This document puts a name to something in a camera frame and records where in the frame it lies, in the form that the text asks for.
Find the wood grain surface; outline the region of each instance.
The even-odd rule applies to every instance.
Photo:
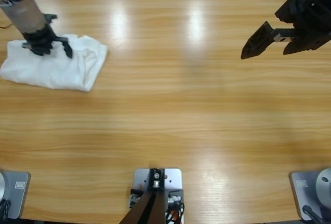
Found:
[[[289,173],[331,166],[331,46],[240,60],[286,0],[36,0],[110,53],[89,93],[0,80],[0,167],[24,218],[119,223],[137,168],[180,168],[187,223],[299,219]],[[3,14],[0,25],[9,24]],[[6,44],[22,39],[0,31]]]

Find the metal mounting plate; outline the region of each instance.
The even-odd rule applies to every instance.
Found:
[[[25,172],[9,171],[2,171],[2,174],[6,181],[3,199],[10,201],[8,218],[17,219],[23,211],[30,175]]]
[[[183,189],[182,172],[180,169],[165,169],[164,174],[167,179],[164,180],[166,189]],[[137,169],[134,172],[133,189],[146,191],[148,187],[149,169]]]
[[[322,218],[321,209],[316,197],[316,180],[319,173],[320,171],[294,172],[290,176],[296,197],[298,214],[303,220],[311,220],[302,210],[304,205],[310,206],[311,209]]]

